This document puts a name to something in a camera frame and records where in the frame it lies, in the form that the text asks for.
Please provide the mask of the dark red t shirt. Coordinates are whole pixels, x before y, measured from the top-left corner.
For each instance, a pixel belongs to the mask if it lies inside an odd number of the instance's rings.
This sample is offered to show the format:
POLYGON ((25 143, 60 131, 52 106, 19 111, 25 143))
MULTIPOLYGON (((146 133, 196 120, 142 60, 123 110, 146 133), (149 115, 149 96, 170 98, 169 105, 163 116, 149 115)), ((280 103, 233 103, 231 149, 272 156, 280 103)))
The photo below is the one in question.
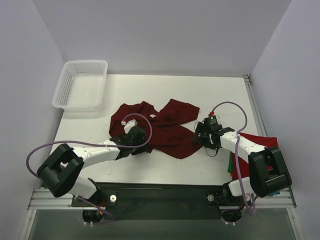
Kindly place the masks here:
POLYGON ((184 159, 202 147, 199 143, 192 143, 194 132, 182 126, 197 120, 199 111, 199 107, 175 99, 170 99, 160 111, 145 101, 133 105, 124 103, 111 116, 109 135, 116 137, 122 134, 124 126, 121 121, 129 114, 140 114, 152 126, 152 137, 148 142, 150 149, 184 159))

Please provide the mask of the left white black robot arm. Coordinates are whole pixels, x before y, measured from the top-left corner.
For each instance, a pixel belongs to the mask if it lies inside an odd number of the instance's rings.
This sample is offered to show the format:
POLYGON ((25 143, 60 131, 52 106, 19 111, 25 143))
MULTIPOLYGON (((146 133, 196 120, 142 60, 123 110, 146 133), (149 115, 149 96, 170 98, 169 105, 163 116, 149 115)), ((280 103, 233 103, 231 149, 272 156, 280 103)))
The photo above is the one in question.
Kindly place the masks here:
POLYGON ((106 140, 101 147, 70 147, 63 143, 39 167, 37 176, 54 197, 69 193, 95 206, 101 201, 99 187, 92 179, 80 176, 81 170, 146 152, 145 142, 146 132, 139 126, 133 126, 127 133, 106 140))

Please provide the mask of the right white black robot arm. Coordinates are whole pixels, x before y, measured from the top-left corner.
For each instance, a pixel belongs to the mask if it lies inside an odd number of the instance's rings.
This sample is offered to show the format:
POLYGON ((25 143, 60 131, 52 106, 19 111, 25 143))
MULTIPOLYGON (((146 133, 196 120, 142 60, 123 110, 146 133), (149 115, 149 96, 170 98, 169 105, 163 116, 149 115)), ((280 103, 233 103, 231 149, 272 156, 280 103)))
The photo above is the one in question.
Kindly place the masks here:
POLYGON ((228 150, 248 164, 248 176, 239 176, 222 190, 222 200, 227 204, 233 204, 242 195, 254 194, 263 198, 292 185, 283 154, 278 147, 255 143, 234 129, 223 127, 215 115, 195 124, 192 142, 215 151, 228 150))

